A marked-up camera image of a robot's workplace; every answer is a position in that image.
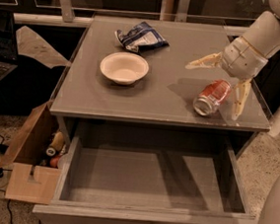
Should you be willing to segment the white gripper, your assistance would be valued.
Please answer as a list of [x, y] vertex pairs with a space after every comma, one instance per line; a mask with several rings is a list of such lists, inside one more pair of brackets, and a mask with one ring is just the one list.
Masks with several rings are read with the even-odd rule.
[[200, 59], [190, 61], [186, 69], [210, 69], [221, 65], [231, 77], [240, 81], [234, 86], [232, 120], [237, 120], [245, 108], [245, 102], [251, 89], [251, 78], [267, 64], [267, 59], [258, 53], [243, 37], [237, 37], [219, 53], [211, 53]]

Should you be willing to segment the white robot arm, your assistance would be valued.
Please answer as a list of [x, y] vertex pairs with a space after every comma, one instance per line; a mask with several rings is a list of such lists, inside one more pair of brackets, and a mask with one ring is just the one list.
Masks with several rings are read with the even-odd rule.
[[270, 12], [264, 11], [240, 37], [224, 50], [212, 53], [186, 65], [187, 69], [220, 67], [239, 79], [235, 87], [232, 119], [244, 111], [250, 82], [280, 50], [280, 0], [268, 0]]

